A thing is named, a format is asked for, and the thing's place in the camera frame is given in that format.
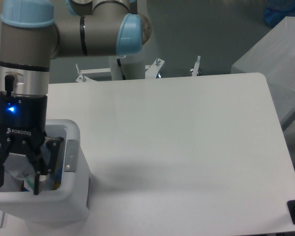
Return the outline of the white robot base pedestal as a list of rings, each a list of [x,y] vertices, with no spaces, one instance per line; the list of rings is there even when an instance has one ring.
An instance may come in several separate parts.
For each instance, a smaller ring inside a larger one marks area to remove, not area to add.
[[[160,59],[145,69],[142,45],[151,27],[146,17],[129,12],[94,12],[80,17],[82,53],[86,57],[108,56],[113,80],[157,78]]]

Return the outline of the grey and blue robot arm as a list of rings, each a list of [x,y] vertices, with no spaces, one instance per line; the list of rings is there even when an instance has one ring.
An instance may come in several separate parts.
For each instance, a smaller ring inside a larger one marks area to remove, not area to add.
[[[0,188],[9,154],[27,158],[35,194],[55,171],[63,138],[45,131],[51,59],[124,56],[143,45],[133,0],[68,0],[75,16],[56,22],[49,0],[5,0],[0,16]]]

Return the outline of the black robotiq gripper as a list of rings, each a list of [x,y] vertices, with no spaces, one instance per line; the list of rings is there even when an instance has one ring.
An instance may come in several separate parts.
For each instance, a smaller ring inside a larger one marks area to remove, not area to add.
[[[46,137],[47,96],[17,94],[15,84],[16,76],[8,74],[0,91],[0,188],[9,154],[21,154],[34,169],[33,194],[38,195],[40,177],[55,174],[63,162],[64,138]],[[48,163],[40,149],[44,141],[50,153]]]

